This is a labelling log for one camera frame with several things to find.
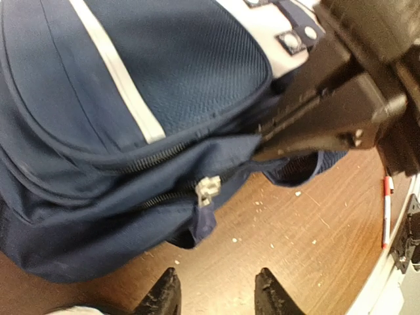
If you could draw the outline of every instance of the reflective stripe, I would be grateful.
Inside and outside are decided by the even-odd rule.
[[[84,0],[69,0],[98,49],[125,105],[147,143],[165,138],[165,131],[150,111],[131,79],[110,37]]]

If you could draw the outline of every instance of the zipper track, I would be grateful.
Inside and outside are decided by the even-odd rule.
[[[147,169],[150,169],[152,167],[155,167],[156,165],[159,165],[160,163],[166,162],[169,159],[172,159],[173,157],[177,156],[182,151],[187,149],[187,147],[189,147],[190,145],[191,145],[191,142],[181,142],[181,143],[178,143],[176,146],[173,146],[172,148],[162,150],[151,156],[146,156],[141,159],[137,159],[126,167],[122,167],[122,168],[101,167],[100,170],[107,171],[115,175],[139,173]]]
[[[230,169],[229,171],[225,172],[223,175],[220,176],[221,184],[224,184],[232,176],[235,174],[236,169]],[[173,200],[173,199],[184,199],[184,198],[197,198],[197,194],[195,191],[195,187],[199,183],[199,180],[191,180],[186,182],[183,185],[180,185],[178,188],[175,188],[171,192],[166,192],[164,194],[160,194],[152,199],[141,203],[139,207],[137,207],[137,211],[146,210],[147,208],[155,207],[163,202]]]

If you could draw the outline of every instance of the zipper pull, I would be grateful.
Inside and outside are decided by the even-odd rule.
[[[220,194],[222,182],[220,176],[205,177],[196,186],[198,196],[198,207],[202,208],[211,203],[211,199]]]

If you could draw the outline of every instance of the zipper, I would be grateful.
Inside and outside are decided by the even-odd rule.
[[[187,182],[171,192],[158,195],[145,201],[137,208],[137,211],[155,207],[163,202],[174,199],[182,200],[196,198],[199,208],[210,205],[213,198],[220,195],[222,184],[233,176],[235,170],[236,169],[231,169],[221,176],[204,177],[201,180]]]
[[[139,173],[174,158],[182,151],[187,149],[187,147],[189,147],[191,143],[192,142],[178,143],[172,148],[159,151],[158,153],[152,154],[150,156],[142,157],[141,159],[137,159],[126,167],[101,167],[100,170],[110,172],[113,175],[127,175]]]

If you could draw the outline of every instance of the metal screw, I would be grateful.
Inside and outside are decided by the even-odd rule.
[[[354,135],[356,136],[356,138],[360,138],[361,136],[363,136],[363,130],[357,129]]]
[[[308,36],[309,38],[311,38],[313,40],[318,38],[318,34],[310,26],[307,26],[307,27],[304,28],[304,33],[306,34],[306,36]]]
[[[292,49],[297,49],[299,47],[299,41],[297,40],[296,36],[294,36],[293,34],[286,34],[284,35],[284,43],[292,48]]]

